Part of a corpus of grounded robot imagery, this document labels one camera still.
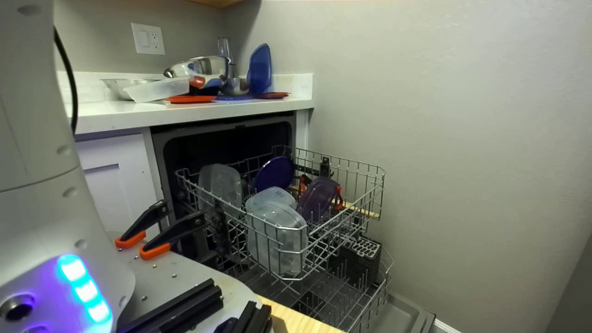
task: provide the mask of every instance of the countertop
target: countertop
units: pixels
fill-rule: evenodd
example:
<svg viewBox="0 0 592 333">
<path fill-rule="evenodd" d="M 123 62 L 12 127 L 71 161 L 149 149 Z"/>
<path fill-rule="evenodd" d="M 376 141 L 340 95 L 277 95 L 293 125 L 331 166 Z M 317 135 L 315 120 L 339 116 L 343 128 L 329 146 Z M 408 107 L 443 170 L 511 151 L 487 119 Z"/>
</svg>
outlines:
<svg viewBox="0 0 592 333">
<path fill-rule="evenodd" d="M 66 103 L 65 107 L 70 117 L 72 105 Z M 286 97 L 283 100 L 251 100 L 232 104 L 168 104 L 163 101 L 140 104 L 128 101 L 80 103 L 76 134 L 251 116 L 313 107 L 312 98 L 297 97 Z"/>
<path fill-rule="evenodd" d="M 275 303 L 274 301 L 265 297 L 259 296 L 259 300 L 261 303 L 271 306 L 271 315 L 282 319 L 285 323 L 284 328 L 280 322 L 275 321 L 275 333 L 343 333 L 343 331 L 333 326 L 322 323 L 307 315 L 303 315 L 296 310 L 292 310 L 281 304 Z"/>
</svg>

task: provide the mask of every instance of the electrical outlet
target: electrical outlet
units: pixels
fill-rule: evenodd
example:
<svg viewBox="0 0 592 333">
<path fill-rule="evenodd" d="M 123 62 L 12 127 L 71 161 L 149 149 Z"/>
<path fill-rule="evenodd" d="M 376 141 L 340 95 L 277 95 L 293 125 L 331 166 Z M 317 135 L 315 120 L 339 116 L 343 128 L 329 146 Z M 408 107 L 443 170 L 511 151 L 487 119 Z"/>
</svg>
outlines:
<svg viewBox="0 0 592 333">
<path fill-rule="evenodd" d="M 160 27 L 132 23 L 131 30 L 134 34 L 137 53 L 148 55 L 164 55 L 165 41 L 162 39 Z"/>
</svg>

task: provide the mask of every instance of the dishwasher rack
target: dishwasher rack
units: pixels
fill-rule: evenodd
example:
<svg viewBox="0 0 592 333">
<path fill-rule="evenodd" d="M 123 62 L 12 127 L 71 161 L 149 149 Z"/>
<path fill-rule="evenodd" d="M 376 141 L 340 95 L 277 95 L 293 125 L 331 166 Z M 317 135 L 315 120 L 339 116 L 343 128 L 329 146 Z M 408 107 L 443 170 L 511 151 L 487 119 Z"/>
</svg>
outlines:
<svg viewBox="0 0 592 333">
<path fill-rule="evenodd" d="M 307 221 L 300 228 L 277 227 L 247 212 L 244 203 L 254 195 L 248 184 L 252 184 L 258 170 L 276 156 L 289 156 L 294 162 L 296 172 L 289 190 L 296 198 L 301 195 L 298 180 L 300 175 L 305 174 L 315 179 L 325 174 L 340 184 L 343 209 L 331 209 L 327 214 L 317 216 L 315 223 Z M 218 269 L 242 281 L 255 293 L 280 304 L 344 331 L 361 331 L 368 324 L 371 315 L 377 313 L 380 304 L 386 300 L 391 281 L 392 258 L 383 249 L 378 274 L 370 274 L 367 270 L 360 274 L 358 267 L 354 275 L 350 273 L 355 265 L 348 264 L 347 260 L 331 265 L 330 259 L 339 256 L 342 246 L 355 244 L 361 233 L 368 230 L 370 221 L 380 219 L 384 170 L 376 165 L 289 146 L 274 146 L 270 153 L 228 166 L 239 171 L 245 184 L 243 204 L 240 207 L 197 186 L 199 172 L 192 172 L 187 168 L 175 172 L 183 191 L 178 197 L 182 198 L 187 211 L 196 212 L 212 207 L 220 211 L 223 207 L 223 228 L 219 226 L 220 219 L 206 215 L 210 222 L 210 226 L 206 228 L 206 238 L 214 243 L 224 244 L 217 248 Z M 275 229 L 276 234 L 260 232 L 254 227 L 254 220 L 267 224 L 266 228 Z M 298 233 L 301 240 L 308 240 L 308 245 L 302 246 L 299 251 L 283 249 L 283 243 L 278 241 L 278 229 Z M 255 254 L 249 252 L 249 232 L 256 232 L 264 237 L 265 249 L 277 251 L 280 256 L 299 256 L 299 273 L 279 274 L 281 268 L 274 270 L 261 265 L 258 260 L 259 251 Z M 267 262 L 271 262 L 271 257 L 268 257 Z"/>
</svg>

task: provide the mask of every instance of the white cabinet door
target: white cabinet door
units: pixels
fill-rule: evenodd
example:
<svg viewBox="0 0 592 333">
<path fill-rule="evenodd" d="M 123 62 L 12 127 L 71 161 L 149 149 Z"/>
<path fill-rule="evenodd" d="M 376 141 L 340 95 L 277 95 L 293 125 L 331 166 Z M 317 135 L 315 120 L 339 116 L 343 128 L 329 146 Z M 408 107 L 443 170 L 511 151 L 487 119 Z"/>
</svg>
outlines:
<svg viewBox="0 0 592 333">
<path fill-rule="evenodd" d="M 142 135 L 77 142 L 76 149 L 105 229 L 125 232 L 157 201 Z M 147 239 L 158 232 L 151 227 Z"/>
</svg>

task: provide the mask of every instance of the clear plastic container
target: clear plastic container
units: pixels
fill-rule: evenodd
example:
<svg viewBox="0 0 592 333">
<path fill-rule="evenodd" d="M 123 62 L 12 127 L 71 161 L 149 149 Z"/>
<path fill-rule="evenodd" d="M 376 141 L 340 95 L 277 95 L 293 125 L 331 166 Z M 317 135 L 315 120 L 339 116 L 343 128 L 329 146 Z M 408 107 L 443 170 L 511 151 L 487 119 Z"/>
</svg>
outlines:
<svg viewBox="0 0 592 333">
<path fill-rule="evenodd" d="M 226 203 L 222 204 L 224 211 L 235 218 L 239 217 L 240 211 L 238 209 L 243 204 L 243 187 L 240 174 L 236 169 L 222 164 L 206 165 L 200 170 L 198 185 L 234 206 L 232 208 Z M 208 197 L 211 198 L 211 196 L 200 193 L 198 205 L 200 209 L 206 209 L 208 210 L 208 214 L 212 214 L 215 208 L 215 202 L 209 202 L 203 199 Z"/>
<path fill-rule="evenodd" d="M 300 273 L 303 266 L 302 260 L 307 256 L 306 251 L 303 251 L 302 254 L 293 254 L 280 252 L 277 249 L 301 251 L 306 248 L 308 246 L 306 227 L 303 230 L 286 230 L 276 227 L 300 228 L 306 225 L 304 218 L 292 207 L 275 201 L 266 201 L 252 214 L 258 219 L 251 218 L 249 223 L 261 234 L 249 228 L 247 248 L 251 256 L 261 266 L 276 274 L 297 275 Z"/>
<path fill-rule="evenodd" d="M 136 103 L 145 103 L 188 93 L 189 79 L 189 76 L 163 79 L 152 83 L 127 87 L 123 90 Z"/>
<path fill-rule="evenodd" d="M 263 206 L 263 204 L 265 204 L 267 201 L 287 204 L 294 209 L 297 205 L 296 199 L 292 196 L 292 194 L 282 188 L 274 186 L 267 188 L 266 190 L 263 190 L 249 198 L 244 204 L 244 207 L 247 209 L 247 212 L 253 213 L 256 209 Z"/>
</svg>

